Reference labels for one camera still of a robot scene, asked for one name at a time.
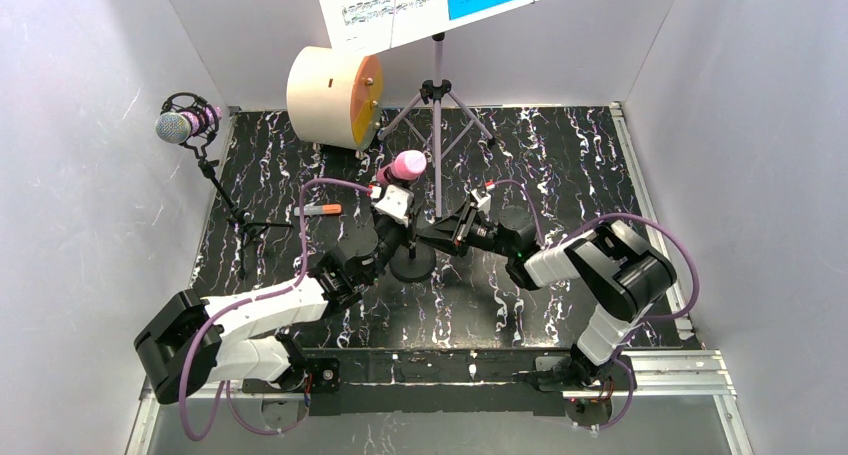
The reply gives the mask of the black round-base mic stand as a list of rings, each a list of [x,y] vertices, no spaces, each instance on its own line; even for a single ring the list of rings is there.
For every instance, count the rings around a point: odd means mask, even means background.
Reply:
[[[398,249],[390,261],[389,268],[392,275],[402,282],[424,282],[435,270],[436,255],[432,247],[418,242],[419,218],[423,203],[416,200],[412,192],[412,181],[394,179],[393,184],[410,192],[411,202],[406,212],[409,219],[404,244],[406,251]]]

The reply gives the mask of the pink microphone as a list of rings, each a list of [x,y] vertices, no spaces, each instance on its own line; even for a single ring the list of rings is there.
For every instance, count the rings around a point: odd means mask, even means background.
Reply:
[[[427,168],[426,155],[418,150],[406,150],[398,154],[388,165],[377,172],[377,182],[381,185],[413,182]]]

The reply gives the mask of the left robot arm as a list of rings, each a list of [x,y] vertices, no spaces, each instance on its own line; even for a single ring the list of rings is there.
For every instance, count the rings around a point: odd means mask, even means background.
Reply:
[[[229,296],[173,295],[141,330],[134,349],[157,401],[178,402],[180,382],[190,396],[210,382],[263,380],[285,385],[305,372],[294,342],[275,336],[350,308],[384,274],[408,229],[388,216],[356,227],[314,258],[305,276]]]

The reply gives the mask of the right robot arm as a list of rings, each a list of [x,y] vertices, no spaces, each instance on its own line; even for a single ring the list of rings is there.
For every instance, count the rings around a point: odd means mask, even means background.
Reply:
[[[416,235],[453,256],[470,248],[500,255],[515,285],[529,291],[567,280],[584,282],[595,306],[567,355],[547,368],[513,376],[538,391],[560,391],[605,382],[619,346],[677,281],[673,264],[627,225],[629,218],[627,213],[611,214],[544,248],[529,210],[508,206],[491,221],[478,202],[467,201],[449,216],[419,224]]]

